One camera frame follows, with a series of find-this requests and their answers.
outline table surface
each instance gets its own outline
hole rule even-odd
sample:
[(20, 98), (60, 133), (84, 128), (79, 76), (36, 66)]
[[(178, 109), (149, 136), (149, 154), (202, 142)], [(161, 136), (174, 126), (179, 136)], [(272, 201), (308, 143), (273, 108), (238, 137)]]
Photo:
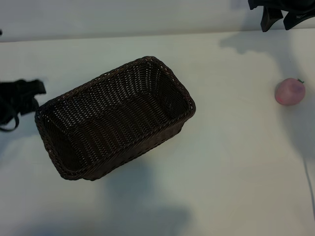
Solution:
[[(56, 171), (33, 114), (0, 133), (0, 235), (313, 236), (315, 29), (0, 44), (0, 79), (40, 78), (40, 104), (156, 56), (196, 102), (181, 133), (97, 181)], [(306, 81), (298, 106), (274, 100)]]

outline rectangular basket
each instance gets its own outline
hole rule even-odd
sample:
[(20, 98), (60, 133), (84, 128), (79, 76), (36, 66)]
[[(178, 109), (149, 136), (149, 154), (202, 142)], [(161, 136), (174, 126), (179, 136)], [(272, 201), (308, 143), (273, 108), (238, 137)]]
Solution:
[(95, 180), (178, 134), (194, 113), (172, 70), (144, 57), (48, 101), (35, 122), (63, 178)]

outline brown wicker basket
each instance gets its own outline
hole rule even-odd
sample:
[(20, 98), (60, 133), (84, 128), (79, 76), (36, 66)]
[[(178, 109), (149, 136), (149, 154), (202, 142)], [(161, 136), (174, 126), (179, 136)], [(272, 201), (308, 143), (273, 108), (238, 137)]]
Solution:
[(178, 134), (194, 113), (173, 72), (144, 57), (50, 100), (35, 122), (63, 178), (95, 180)]

